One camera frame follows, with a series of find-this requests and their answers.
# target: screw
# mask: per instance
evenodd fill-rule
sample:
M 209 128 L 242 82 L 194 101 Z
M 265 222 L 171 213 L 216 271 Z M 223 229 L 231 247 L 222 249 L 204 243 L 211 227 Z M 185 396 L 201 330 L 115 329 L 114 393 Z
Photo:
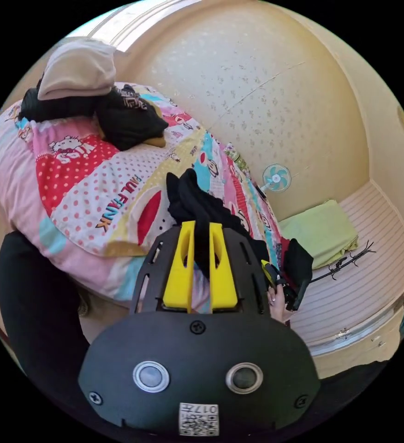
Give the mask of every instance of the screw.
M 203 334 L 206 328 L 207 327 L 200 320 L 196 320 L 190 325 L 190 331 L 196 335 Z
M 302 409 L 303 407 L 305 407 L 307 405 L 307 400 L 308 400 L 308 395 L 306 395 L 306 394 L 301 395 L 294 402 L 294 407 L 296 409 Z
M 103 403 L 102 397 L 97 392 L 90 392 L 88 398 L 97 406 L 100 406 Z

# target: window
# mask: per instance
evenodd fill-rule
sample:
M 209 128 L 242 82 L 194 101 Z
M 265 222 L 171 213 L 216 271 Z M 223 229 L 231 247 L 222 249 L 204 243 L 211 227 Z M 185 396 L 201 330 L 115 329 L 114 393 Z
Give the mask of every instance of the window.
M 107 44 L 113 44 L 113 39 L 127 26 L 147 11 L 154 9 L 170 0 L 141 0 L 108 11 L 99 17 L 83 24 L 67 37 L 92 37 Z
M 83 24 L 67 37 L 92 37 L 120 51 L 173 12 L 201 0 L 141 0 L 106 12 Z

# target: hand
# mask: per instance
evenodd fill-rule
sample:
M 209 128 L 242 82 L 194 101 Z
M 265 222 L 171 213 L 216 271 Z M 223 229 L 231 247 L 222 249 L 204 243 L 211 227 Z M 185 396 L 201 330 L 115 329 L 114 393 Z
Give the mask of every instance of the hand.
M 270 286 L 267 294 L 271 317 L 281 323 L 286 323 L 292 313 L 285 309 L 285 295 L 282 285 L 277 285 L 276 291 Z

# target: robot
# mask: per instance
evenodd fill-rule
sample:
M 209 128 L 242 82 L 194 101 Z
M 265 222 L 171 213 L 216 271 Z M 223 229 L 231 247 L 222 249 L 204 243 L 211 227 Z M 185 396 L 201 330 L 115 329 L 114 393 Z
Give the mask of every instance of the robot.
M 191 312 L 194 228 L 157 237 L 130 314 L 91 344 L 79 385 L 101 418 L 176 441 L 290 425 L 320 387 L 309 350 L 271 318 L 248 241 L 220 224 L 209 228 L 211 314 Z

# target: black wire stand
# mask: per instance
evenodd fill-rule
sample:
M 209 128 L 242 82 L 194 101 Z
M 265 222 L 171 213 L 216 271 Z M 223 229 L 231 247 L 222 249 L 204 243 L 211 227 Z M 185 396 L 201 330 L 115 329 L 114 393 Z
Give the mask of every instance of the black wire stand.
M 319 280 L 321 280 L 322 278 L 329 277 L 329 276 L 331 276 L 333 280 L 337 281 L 337 280 L 334 278 L 334 275 L 335 275 L 336 273 L 338 273 L 341 269 L 343 269 L 345 266 L 348 266 L 348 265 L 351 264 L 351 263 L 353 263 L 354 266 L 356 266 L 356 267 L 358 268 L 359 266 L 357 265 L 357 260 L 359 260 L 359 259 L 360 259 L 361 257 L 363 257 L 364 255 L 368 254 L 369 252 L 372 252 L 373 254 L 376 253 L 376 251 L 372 251 L 372 250 L 371 250 L 371 246 L 372 246 L 373 244 L 374 244 L 373 241 L 370 243 L 369 240 L 368 240 L 368 241 L 367 241 L 367 245 L 365 246 L 365 248 L 364 248 L 362 251 L 360 251 L 358 254 L 356 254 L 355 256 L 352 256 L 352 254 L 351 254 L 351 252 L 350 252 L 350 258 L 351 258 L 351 260 L 347 261 L 347 260 L 348 260 L 348 257 L 342 257 L 340 260 L 338 260 L 338 261 L 336 262 L 334 268 L 331 268 L 331 265 L 329 264 L 329 265 L 328 265 L 328 269 L 330 270 L 330 272 L 328 272 L 328 273 L 326 273 L 326 274 L 324 274 L 324 275 L 321 275 L 320 277 L 317 277 L 317 278 L 311 280 L 311 283 L 314 283 L 315 281 L 319 281 Z

